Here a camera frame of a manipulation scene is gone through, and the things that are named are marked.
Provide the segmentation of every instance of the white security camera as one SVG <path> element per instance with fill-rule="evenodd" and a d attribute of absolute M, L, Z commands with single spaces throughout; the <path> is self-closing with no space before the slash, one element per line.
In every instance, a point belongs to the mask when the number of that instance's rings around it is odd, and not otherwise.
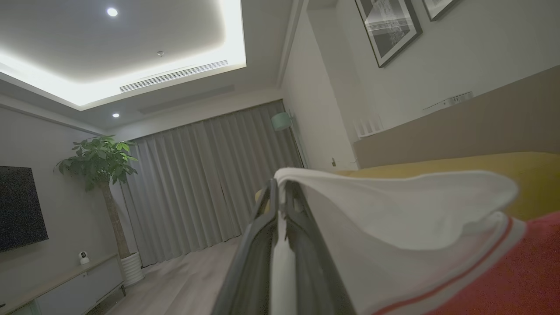
<path fill-rule="evenodd" d="M 90 259 L 87 256 L 87 252 L 80 252 L 78 254 L 78 257 L 80 258 L 80 264 L 82 264 L 82 265 L 90 262 Z"/>

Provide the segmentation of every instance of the yellow sofa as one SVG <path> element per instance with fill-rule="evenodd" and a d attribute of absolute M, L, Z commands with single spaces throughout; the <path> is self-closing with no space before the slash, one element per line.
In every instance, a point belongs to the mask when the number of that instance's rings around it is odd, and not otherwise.
<path fill-rule="evenodd" d="M 542 152 L 462 157 L 409 164 L 378 166 L 337 174 L 361 178 L 407 178 L 422 174 L 460 170 L 487 170 L 507 176 L 519 186 L 517 199 L 505 213 L 530 220 L 560 211 L 560 155 Z"/>

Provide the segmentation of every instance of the framed picture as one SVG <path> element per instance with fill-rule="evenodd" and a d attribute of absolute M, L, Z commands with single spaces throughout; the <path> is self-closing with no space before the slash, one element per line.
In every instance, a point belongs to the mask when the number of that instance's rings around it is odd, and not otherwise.
<path fill-rule="evenodd" d="M 422 0 L 424 7 L 428 11 L 430 21 L 434 22 L 449 11 L 453 5 L 460 0 Z"/>
<path fill-rule="evenodd" d="M 355 1 L 380 68 L 422 33 L 410 0 Z"/>

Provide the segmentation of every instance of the indoor tree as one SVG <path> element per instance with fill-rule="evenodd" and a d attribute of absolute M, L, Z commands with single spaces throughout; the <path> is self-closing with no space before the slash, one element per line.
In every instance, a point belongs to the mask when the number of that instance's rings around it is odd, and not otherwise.
<path fill-rule="evenodd" d="M 128 154 L 129 146 L 135 145 L 134 142 L 115 142 L 113 136 L 94 137 L 82 142 L 74 142 L 75 147 L 72 149 L 76 151 L 76 155 L 60 161 L 57 166 L 62 174 L 66 171 L 70 175 L 83 177 L 86 191 L 90 191 L 96 186 L 101 189 L 115 232 L 119 256 L 124 259 L 130 256 L 130 252 L 109 183 L 114 184 L 117 181 L 126 183 L 127 175 L 138 174 L 129 165 L 130 160 L 137 161 L 137 159 Z"/>

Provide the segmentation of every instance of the curtain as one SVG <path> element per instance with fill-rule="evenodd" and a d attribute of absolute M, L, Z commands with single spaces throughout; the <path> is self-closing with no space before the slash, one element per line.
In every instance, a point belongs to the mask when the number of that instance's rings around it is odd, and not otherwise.
<path fill-rule="evenodd" d="M 144 266 L 240 235 L 255 192 L 282 167 L 301 167 L 281 101 L 136 139 L 123 187 Z"/>

